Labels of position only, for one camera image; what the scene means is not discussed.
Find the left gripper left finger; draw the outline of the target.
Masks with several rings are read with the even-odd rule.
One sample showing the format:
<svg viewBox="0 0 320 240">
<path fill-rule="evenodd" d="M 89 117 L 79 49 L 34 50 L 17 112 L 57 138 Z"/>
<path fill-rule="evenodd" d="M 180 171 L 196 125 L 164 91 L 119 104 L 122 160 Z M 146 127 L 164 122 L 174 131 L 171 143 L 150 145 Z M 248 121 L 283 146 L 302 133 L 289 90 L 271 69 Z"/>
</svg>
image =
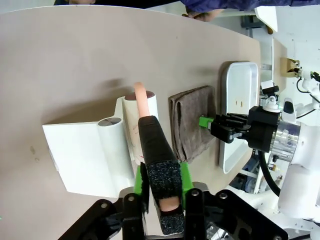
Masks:
<svg viewBox="0 0 320 240">
<path fill-rule="evenodd" d="M 122 238 L 144 240 L 146 238 L 145 214 L 149 212 L 150 183 L 146 165 L 142 162 L 136 172 L 133 192 L 123 200 Z"/>
</svg>

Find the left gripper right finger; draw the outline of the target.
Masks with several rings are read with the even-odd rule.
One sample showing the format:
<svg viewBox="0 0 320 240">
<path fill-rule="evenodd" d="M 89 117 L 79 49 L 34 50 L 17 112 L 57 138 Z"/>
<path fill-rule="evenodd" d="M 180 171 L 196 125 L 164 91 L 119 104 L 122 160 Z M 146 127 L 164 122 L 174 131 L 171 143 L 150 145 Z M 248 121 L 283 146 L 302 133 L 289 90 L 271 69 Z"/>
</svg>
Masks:
<svg viewBox="0 0 320 240">
<path fill-rule="evenodd" d="M 182 180 L 182 206 L 184 216 L 184 240 L 206 240 L 204 194 L 192 182 L 189 165 L 180 163 Z"/>
</svg>

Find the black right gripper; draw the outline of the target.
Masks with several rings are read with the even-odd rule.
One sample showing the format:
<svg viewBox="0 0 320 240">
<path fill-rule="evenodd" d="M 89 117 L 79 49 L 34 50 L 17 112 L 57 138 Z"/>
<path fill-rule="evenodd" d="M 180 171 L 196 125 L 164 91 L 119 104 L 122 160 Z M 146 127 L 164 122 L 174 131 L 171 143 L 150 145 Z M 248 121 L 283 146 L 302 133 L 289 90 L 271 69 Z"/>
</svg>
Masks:
<svg viewBox="0 0 320 240">
<path fill-rule="evenodd" d="M 202 115 L 198 125 L 210 129 L 211 135 L 227 144 L 232 143 L 234 139 L 243 139 L 247 134 L 250 148 L 268 153 L 279 121 L 279 112 L 270 112 L 264 110 L 262 106 L 254 106 L 248 115 L 238 113 L 217 114 L 215 117 Z"/>
</svg>

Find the person's left hand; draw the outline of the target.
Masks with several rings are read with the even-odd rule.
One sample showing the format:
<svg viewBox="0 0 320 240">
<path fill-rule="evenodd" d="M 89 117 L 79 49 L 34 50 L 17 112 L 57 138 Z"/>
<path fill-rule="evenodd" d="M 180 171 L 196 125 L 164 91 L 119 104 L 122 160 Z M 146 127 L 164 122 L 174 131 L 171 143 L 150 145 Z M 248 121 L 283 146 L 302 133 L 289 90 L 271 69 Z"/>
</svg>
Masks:
<svg viewBox="0 0 320 240">
<path fill-rule="evenodd" d="M 208 12 L 195 12 L 195 11 L 188 11 L 184 14 L 184 17 L 191 18 L 194 20 L 202 21 L 202 22 L 211 22 L 215 17 L 217 17 L 223 9 L 214 9 Z"/>
</svg>

